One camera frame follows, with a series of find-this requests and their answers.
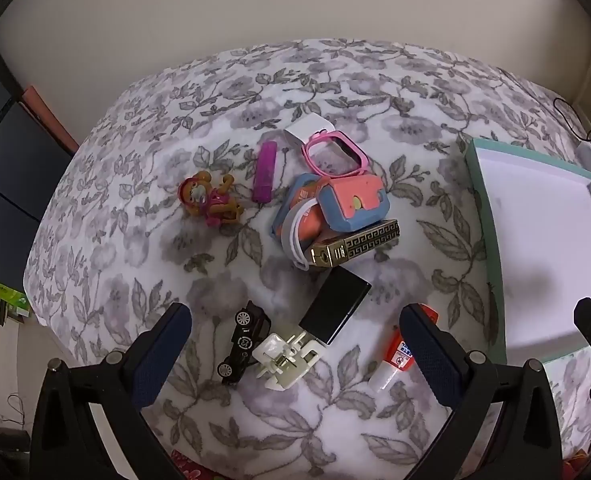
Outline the black toy car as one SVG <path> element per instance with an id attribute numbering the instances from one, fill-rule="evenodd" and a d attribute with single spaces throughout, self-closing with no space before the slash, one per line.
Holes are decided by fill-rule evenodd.
<path id="1" fill-rule="evenodd" d="M 232 348 L 218 364 L 217 374 L 225 386 L 240 382 L 246 369 L 255 363 L 253 350 L 269 335 L 271 320 L 266 312 L 252 301 L 234 316 L 234 330 L 231 336 Z"/>

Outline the gold black patterned harmonica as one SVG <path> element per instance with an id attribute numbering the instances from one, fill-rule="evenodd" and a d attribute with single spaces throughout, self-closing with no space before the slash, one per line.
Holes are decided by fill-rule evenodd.
<path id="1" fill-rule="evenodd" d="M 304 252 L 316 268 L 335 268 L 399 237 L 399 222 L 385 219 L 350 233 L 322 232 Z"/>

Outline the purple plastic stick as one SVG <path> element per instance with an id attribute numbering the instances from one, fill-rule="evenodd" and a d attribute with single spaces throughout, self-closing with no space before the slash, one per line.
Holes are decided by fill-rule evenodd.
<path id="1" fill-rule="evenodd" d="M 252 200 L 256 204 L 267 204 L 272 199 L 274 167 L 276 167 L 277 142 L 267 141 L 260 147 L 256 160 Z"/>

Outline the pink smart watch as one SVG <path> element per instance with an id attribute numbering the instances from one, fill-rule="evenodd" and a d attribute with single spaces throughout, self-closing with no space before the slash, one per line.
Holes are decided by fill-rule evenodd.
<path id="1" fill-rule="evenodd" d="M 302 146 L 307 166 L 325 178 L 353 177 L 365 174 L 369 159 L 366 153 L 339 130 L 319 130 Z"/>

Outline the blue orange carrot knife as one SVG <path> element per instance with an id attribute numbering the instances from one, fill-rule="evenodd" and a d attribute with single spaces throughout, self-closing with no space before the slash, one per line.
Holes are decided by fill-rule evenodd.
<path id="1" fill-rule="evenodd" d="M 292 259 L 311 260 L 309 252 L 314 243 L 332 232 L 318 198 L 329 182 L 329 178 L 301 174 L 282 200 L 270 232 Z"/>

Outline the teal white tray box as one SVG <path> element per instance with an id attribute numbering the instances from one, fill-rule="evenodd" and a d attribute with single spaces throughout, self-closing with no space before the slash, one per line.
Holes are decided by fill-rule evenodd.
<path id="1" fill-rule="evenodd" d="M 489 351 L 521 365 L 576 352 L 573 311 L 591 299 L 591 172 L 503 142 L 466 151 L 498 311 Z"/>

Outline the orange glue bottle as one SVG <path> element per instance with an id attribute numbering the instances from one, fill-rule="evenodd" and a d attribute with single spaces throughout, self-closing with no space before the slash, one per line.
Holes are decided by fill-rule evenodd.
<path id="1" fill-rule="evenodd" d="M 415 358 L 409 350 L 399 325 L 385 348 L 384 357 L 368 380 L 368 386 L 373 392 L 380 393 L 393 385 L 399 376 L 414 366 Z"/>

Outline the dark blue cabinet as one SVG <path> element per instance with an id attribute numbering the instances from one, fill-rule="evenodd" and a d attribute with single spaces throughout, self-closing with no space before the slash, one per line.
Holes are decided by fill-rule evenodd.
<path id="1" fill-rule="evenodd" d="M 0 54 L 0 283 L 15 290 L 23 289 L 39 223 L 73 155 L 22 93 Z"/>

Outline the white charger cube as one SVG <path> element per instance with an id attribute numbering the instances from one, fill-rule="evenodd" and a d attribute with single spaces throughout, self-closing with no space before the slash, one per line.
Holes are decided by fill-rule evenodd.
<path id="1" fill-rule="evenodd" d="M 301 148 L 312 140 L 316 133 L 335 131 L 332 122 L 317 114 L 303 115 L 284 129 L 286 142 L 294 148 Z"/>

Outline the cream plastic hair claw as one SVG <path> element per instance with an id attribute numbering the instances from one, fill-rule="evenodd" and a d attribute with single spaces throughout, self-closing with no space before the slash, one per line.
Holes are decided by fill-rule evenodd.
<path id="1" fill-rule="evenodd" d="M 272 391 L 286 391 L 310 372 L 327 352 L 327 346 L 306 330 L 283 339 L 269 334 L 253 351 L 260 364 L 258 378 L 265 378 L 264 386 Z"/>

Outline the blue orange small box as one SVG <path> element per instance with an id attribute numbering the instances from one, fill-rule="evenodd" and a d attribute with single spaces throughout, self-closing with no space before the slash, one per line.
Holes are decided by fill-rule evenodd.
<path id="1" fill-rule="evenodd" d="M 350 233 L 384 219 L 390 202 L 380 177 L 374 174 L 321 179 L 317 203 L 333 231 Z"/>

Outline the black power adapter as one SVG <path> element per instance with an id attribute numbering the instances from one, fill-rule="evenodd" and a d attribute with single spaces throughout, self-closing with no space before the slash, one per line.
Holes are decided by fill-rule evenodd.
<path id="1" fill-rule="evenodd" d="M 369 282 L 342 266 L 331 269 L 299 326 L 322 344 L 331 344 L 370 289 Z"/>

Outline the floral grey white blanket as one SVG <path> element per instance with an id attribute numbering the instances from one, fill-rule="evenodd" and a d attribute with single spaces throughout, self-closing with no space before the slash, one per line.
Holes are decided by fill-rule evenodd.
<path id="1" fill-rule="evenodd" d="M 399 311 L 429 304 L 467 349 L 499 339 L 470 142 L 576 162 L 579 129 L 556 93 L 435 49 L 305 39 L 199 58 L 134 82 L 97 122 L 23 285 L 82 364 L 187 304 L 192 335 L 144 412 L 164 448 L 233 479 L 400 479 L 448 409 L 417 368 L 373 389 Z M 293 209 L 356 168 L 401 230 L 347 265 L 368 295 L 291 388 L 268 389 L 259 366 L 224 385 L 246 304 L 282 337 L 299 328 L 325 279 L 309 257 L 324 218 Z"/>

